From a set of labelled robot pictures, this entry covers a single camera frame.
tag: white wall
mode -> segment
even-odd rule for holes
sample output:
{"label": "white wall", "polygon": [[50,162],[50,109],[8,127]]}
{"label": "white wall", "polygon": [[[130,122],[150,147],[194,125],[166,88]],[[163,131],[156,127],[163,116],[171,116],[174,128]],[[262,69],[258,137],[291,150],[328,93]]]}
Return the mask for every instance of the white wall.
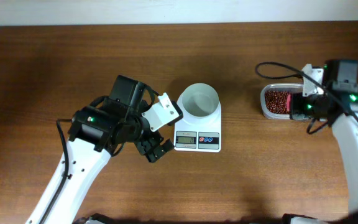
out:
{"label": "white wall", "polygon": [[0,26],[358,20],[358,0],[0,0]]}

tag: wire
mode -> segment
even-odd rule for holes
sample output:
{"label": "wire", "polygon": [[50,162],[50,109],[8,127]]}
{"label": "wire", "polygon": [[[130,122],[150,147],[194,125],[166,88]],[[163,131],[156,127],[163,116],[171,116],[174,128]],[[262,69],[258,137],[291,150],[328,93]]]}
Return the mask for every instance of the wire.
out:
{"label": "wire", "polygon": [[273,64],[270,64],[270,63],[276,63],[276,62],[262,62],[262,63],[259,63],[259,64],[257,64],[256,66],[255,66],[255,73],[258,75],[258,76],[260,76],[260,77],[262,77],[262,78],[266,78],[266,79],[284,79],[284,78],[292,78],[292,77],[294,77],[294,78],[302,78],[302,76],[301,75],[299,75],[299,73],[296,73],[296,74],[293,74],[293,75],[285,75],[285,76],[281,76],[281,77],[268,77],[268,76],[266,76],[266,75],[263,75],[263,74],[261,74],[260,72],[259,72],[259,67],[260,66],[262,66],[262,65],[273,65]]}
{"label": "wire", "polygon": [[310,129],[313,127],[313,125],[314,125],[314,123],[316,122],[316,120],[317,120],[316,118],[313,118],[313,119],[310,121],[309,126],[308,126],[308,128],[306,129],[306,133],[308,133],[308,134],[317,133],[317,132],[319,132],[320,130],[322,130],[323,128],[325,128],[325,127],[327,126],[327,124],[328,124],[328,121],[326,121],[325,123],[323,123],[322,125],[320,125],[318,128],[316,128],[316,129],[310,131]]}
{"label": "wire", "polygon": [[344,110],[345,113],[353,116],[353,118],[356,120],[356,122],[358,124],[358,116],[356,115],[356,113],[354,111],[351,110],[350,106],[345,106],[345,104],[337,96],[335,96],[333,93],[331,93],[331,91],[329,91],[325,86],[318,83],[316,80],[312,79],[310,76],[308,76],[301,70],[291,67],[289,65],[278,63],[278,62],[262,62],[262,63],[259,63],[255,67],[255,72],[256,72],[256,74],[258,74],[259,76],[264,77],[264,78],[266,78],[267,76],[259,73],[259,67],[262,65],[275,65],[278,67],[283,67],[283,68],[286,68],[288,70],[291,70],[291,71],[296,72],[297,74],[301,75],[303,78],[309,80],[311,83],[315,84],[317,87],[320,87],[325,92],[325,94],[327,94],[331,99],[333,99]]}
{"label": "wire", "polygon": [[111,157],[118,156],[118,154],[124,149],[125,143],[122,143],[117,152],[113,153]]}
{"label": "wire", "polygon": [[157,93],[157,91],[153,90],[153,93],[156,94],[157,96],[160,96],[159,93]]}
{"label": "wire", "polygon": [[43,224],[45,222],[45,220],[47,219],[56,199],[59,197],[60,192],[62,191],[63,186],[65,185],[66,179],[68,177],[68,164],[69,164],[69,160],[68,160],[68,151],[67,151],[67,145],[66,145],[66,140],[65,140],[65,135],[63,134],[62,131],[62,127],[60,126],[60,122],[71,122],[71,119],[57,119],[56,120],[56,126],[57,126],[57,130],[59,132],[60,135],[60,140],[62,140],[62,145],[63,145],[63,155],[65,157],[65,170],[63,172],[62,175],[62,180],[60,181],[60,184],[55,192],[55,194],[53,195],[51,201],[49,202],[49,205],[44,213],[44,215],[41,218],[40,224]]}

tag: scale display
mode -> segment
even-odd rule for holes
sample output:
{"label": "scale display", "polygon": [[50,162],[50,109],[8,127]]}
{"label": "scale display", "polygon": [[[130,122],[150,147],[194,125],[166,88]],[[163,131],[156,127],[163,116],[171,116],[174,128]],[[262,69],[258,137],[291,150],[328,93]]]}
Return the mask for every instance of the scale display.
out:
{"label": "scale display", "polygon": [[183,143],[183,144],[194,144],[195,138],[194,137],[177,137],[177,143]]}

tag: wooden surface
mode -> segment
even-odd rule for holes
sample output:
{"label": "wooden surface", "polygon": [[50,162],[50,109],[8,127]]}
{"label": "wooden surface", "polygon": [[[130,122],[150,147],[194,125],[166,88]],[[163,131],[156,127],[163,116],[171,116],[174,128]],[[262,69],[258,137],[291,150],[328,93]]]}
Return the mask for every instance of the wooden surface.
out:
{"label": "wooden surface", "polygon": [[192,83],[213,86],[222,150],[172,151],[149,164],[128,144],[77,217],[343,217],[347,185],[331,130],[308,136],[307,123],[265,119],[260,91],[272,82],[254,73],[263,61],[302,68],[331,58],[358,59],[358,22],[0,27],[0,223],[24,223],[47,186],[62,154],[55,120],[108,94],[118,74],[171,99]]}

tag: green led light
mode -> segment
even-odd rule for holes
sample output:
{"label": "green led light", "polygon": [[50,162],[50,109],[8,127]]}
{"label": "green led light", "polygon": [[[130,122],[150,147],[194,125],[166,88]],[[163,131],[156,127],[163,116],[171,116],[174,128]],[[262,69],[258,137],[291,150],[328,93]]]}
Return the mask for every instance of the green led light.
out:
{"label": "green led light", "polygon": [[357,96],[350,94],[349,97],[351,98],[351,101],[356,101],[357,100]]}

